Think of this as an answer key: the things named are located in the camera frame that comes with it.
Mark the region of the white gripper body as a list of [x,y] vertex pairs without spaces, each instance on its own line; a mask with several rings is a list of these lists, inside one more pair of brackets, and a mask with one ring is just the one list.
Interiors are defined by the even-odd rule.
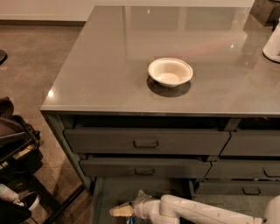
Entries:
[[137,196],[133,201],[134,215],[143,220],[155,220],[159,214],[160,200],[154,199],[150,195]]

